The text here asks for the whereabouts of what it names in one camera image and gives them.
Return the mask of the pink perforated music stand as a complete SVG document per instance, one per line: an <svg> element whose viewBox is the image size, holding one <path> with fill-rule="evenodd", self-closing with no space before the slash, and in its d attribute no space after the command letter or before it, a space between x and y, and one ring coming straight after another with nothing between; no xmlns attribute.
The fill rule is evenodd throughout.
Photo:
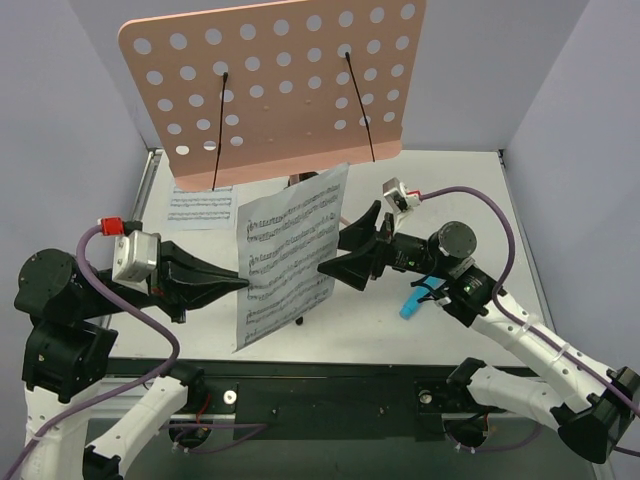
<svg viewBox="0 0 640 480"><path fill-rule="evenodd" d="M423 1L279 1L134 19L118 44L176 186L402 150Z"/></svg>

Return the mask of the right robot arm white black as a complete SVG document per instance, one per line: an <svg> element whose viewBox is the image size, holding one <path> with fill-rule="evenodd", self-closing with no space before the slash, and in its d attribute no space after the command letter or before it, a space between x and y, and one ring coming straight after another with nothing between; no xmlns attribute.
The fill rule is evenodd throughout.
<svg viewBox="0 0 640 480"><path fill-rule="evenodd" d="M377 219L374 202L339 235L339 257L318 267L359 291L390 267L421 275L427 299L462 325L493 340L536 374L518 377L467 358L449 376L446 394L459 408L473 405L516 413L555 431L583 459L603 464L636 417L639 375L613 369L574 348L527 313L504 288L478 268L477 245L464 223L444 224L429 238L398 233L393 214Z"/></svg>

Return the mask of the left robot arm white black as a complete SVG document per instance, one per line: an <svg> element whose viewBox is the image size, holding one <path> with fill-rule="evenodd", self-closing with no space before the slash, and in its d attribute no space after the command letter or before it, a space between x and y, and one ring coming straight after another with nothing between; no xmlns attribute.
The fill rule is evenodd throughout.
<svg viewBox="0 0 640 480"><path fill-rule="evenodd" d="M107 433L86 438L91 409L104 402L100 384L117 339L100 317L126 312L162 336L147 314L156 307L172 321L244 289L236 272L211 265L175 243L140 231L120 240L124 255L107 270L93 268L86 249L45 249L19 273L15 308L27 314L22 380L27 403L23 451L9 475L23 479L122 479L132 461L176 412L200 408L203 372L178 358L180 346L138 384L142 398Z"/></svg>

